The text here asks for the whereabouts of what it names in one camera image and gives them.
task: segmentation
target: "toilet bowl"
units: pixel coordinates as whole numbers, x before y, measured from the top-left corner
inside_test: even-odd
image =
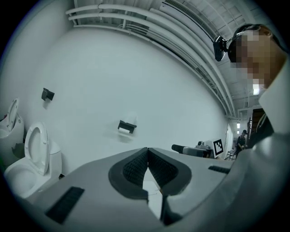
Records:
[[[42,122],[28,130],[25,157],[10,165],[4,177],[13,194],[33,203],[42,191],[58,181],[62,171],[59,146],[48,139]]]
[[[11,165],[19,159],[13,154],[12,148],[23,143],[24,122],[17,114],[19,98],[12,101],[7,117],[0,122],[0,159],[4,166]]]

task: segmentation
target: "wall-mounted holder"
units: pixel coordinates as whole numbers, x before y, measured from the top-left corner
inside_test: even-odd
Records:
[[[43,88],[43,92],[42,92],[42,95],[41,95],[41,99],[42,100],[46,100],[46,98],[48,98],[49,100],[53,100],[53,96],[54,96],[54,92],[51,92],[49,91],[48,89],[46,88]]]
[[[136,127],[137,127],[136,125],[133,125],[133,124],[130,124],[130,123],[127,123],[127,122],[120,120],[118,129],[123,128],[125,130],[128,130],[130,132],[130,134],[133,134],[133,131]]]

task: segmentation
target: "person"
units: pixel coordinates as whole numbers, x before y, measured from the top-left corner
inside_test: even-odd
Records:
[[[290,131],[288,52],[278,38],[262,24],[238,28],[228,48],[231,64],[246,71],[248,78],[266,91],[259,99],[265,115],[248,141],[248,148],[275,133]]]
[[[247,131],[243,130],[242,134],[237,139],[237,145],[236,145],[236,157],[238,154],[246,148],[246,138],[245,135],[247,135]]]

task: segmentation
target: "ceiling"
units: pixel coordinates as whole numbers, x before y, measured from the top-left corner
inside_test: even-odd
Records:
[[[118,4],[134,6],[145,10],[150,10],[151,8],[159,10],[162,2],[164,1],[165,0],[74,0],[74,4],[75,8],[97,4]],[[180,3],[182,6],[185,6],[186,9],[188,9],[192,14],[197,15],[203,21],[203,23],[205,23],[217,36],[221,35],[228,39],[232,37],[233,33],[239,26],[245,23],[259,23],[268,26],[278,38],[281,38],[271,20],[252,0],[174,1]],[[87,10],[85,13],[98,12],[125,14],[124,10],[114,9],[94,9]],[[146,19],[146,16],[137,13],[129,12],[127,15],[140,19]],[[77,19],[77,22],[75,22],[75,24],[109,24],[114,27],[121,26],[122,23],[122,19],[100,17],[82,18]],[[127,22],[127,24],[135,24],[146,28],[145,26],[134,22]],[[227,55],[225,55],[224,59],[220,62],[217,62],[215,59],[213,59],[213,61],[215,62],[215,65],[218,67],[222,77],[224,78],[224,81],[229,89],[230,96],[226,97],[226,99],[219,91],[216,89],[214,91],[217,93],[217,96],[221,98],[224,104],[226,101],[229,101],[228,98],[231,97],[235,108],[236,115],[229,116],[229,118],[233,121],[246,120],[248,117],[248,111],[239,111],[239,109],[257,106],[259,104],[258,99],[262,94],[262,91],[260,91],[260,94],[257,96],[253,95],[251,80],[247,79],[246,75],[242,74],[238,69],[231,67]],[[214,88],[215,84],[211,82],[213,81],[208,81],[209,86]]]

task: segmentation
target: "toilet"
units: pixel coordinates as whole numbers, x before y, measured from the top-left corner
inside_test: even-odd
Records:
[[[4,177],[15,195],[34,203],[42,191],[59,180],[61,152],[59,146],[48,139],[42,122],[29,128],[24,151],[25,157],[9,166]]]
[[[19,98],[12,101],[7,117],[0,121],[0,159],[7,167],[19,159],[13,154],[12,148],[18,143],[23,143],[24,122],[17,114]]]

